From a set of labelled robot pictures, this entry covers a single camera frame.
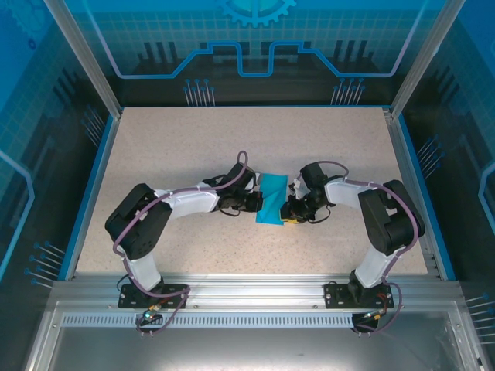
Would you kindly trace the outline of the slotted aluminium strip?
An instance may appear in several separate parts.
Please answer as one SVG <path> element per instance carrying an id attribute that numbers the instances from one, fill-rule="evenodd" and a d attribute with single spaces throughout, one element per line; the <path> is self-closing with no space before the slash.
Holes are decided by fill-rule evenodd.
<path id="1" fill-rule="evenodd" d="M 69 313 L 63 328 L 135 328 L 134 313 Z M 349 313 L 179 313 L 170 328 L 352 328 Z"/>

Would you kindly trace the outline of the grey metal tray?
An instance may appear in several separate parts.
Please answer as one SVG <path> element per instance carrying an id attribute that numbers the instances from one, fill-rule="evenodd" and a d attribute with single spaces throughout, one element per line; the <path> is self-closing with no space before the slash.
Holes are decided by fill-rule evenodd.
<path id="1" fill-rule="evenodd" d="M 48 311 L 22 371 L 495 371 L 466 311 L 403 313 L 386 330 L 63 328 Z"/>

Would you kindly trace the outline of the aluminium frame beam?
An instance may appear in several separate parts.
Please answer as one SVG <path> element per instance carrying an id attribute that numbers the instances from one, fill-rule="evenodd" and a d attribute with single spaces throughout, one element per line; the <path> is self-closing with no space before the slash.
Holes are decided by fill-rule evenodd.
<path id="1" fill-rule="evenodd" d="M 345 274 L 163 274 L 167 284 L 187 284 L 191 288 L 188 312 L 294 311 L 322 312 L 323 285 L 330 281 L 345 284 Z M 71 281 L 54 283 L 46 303 L 47 311 L 118 310 L 116 274 L 78 274 Z M 466 311 L 459 282 L 442 281 L 429 275 L 392 275 L 398 285 L 395 304 L 405 313 Z"/>

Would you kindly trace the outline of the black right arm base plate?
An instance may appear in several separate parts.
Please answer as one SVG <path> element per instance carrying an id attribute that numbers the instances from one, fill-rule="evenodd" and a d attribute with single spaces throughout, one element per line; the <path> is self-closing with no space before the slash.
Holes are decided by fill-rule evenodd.
<path id="1" fill-rule="evenodd" d="M 362 288 L 358 284 L 330 281 L 323 286 L 323 294 L 327 309 L 394 308 L 391 289 L 383 284 Z"/>

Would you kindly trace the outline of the aluminium side rail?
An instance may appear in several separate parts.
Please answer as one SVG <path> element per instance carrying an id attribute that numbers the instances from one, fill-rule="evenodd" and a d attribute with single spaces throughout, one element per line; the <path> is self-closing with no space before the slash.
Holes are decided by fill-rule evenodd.
<path id="1" fill-rule="evenodd" d="M 442 259 L 443 235 L 439 229 L 438 220 L 425 187 L 422 171 L 419 169 L 418 159 L 411 146 L 411 137 L 400 120 L 392 117 L 392 113 L 388 108 L 384 108 L 383 113 L 397 159 L 401 181 L 408 190 L 425 223 L 425 234 L 419 238 L 413 249 L 405 253 L 397 261 L 389 275 L 399 275 L 399 270 L 412 261 L 413 254 L 419 252 L 422 261 L 425 263 L 428 278 L 441 281 L 448 280 L 448 271 Z"/>

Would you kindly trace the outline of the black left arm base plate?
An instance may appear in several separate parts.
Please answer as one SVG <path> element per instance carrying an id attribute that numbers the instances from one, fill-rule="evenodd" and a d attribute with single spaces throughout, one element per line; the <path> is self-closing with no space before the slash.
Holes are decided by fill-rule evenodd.
<path id="1" fill-rule="evenodd" d="M 187 289 L 185 284 L 159 284 L 152 290 L 156 294 L 175 294 L 178 291 Z M 182 296 L 171 298 L 155 298 L 141 292 L 134 284 L 124 284 L 120 289 L 118 299 L 119 308 L 146 309 L 153 305 L 160 305 L 160 308 L 176 308 L 182 300 Z"/>

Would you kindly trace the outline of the aluminium frame post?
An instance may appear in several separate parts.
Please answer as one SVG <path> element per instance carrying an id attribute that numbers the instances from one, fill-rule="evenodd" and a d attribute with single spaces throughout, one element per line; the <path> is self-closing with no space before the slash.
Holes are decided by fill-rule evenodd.
<path id="1" fill-rule="evenodd" d="M 109 114 L 121 119 L 121 105 L 64 0 L 43 0 Z"/>
<path id="2" fill-rule="evenodd" d="M 443 7 L 422 44 L 415 61 L 411 65 L 390 108 L 391 118 L 397 119 L 411 99 L 412 94 L 423 78 L 429 64 L 439 51 L 442 42 L 452 27 L 453 22 L 465 0 L 444 0 Z"/>

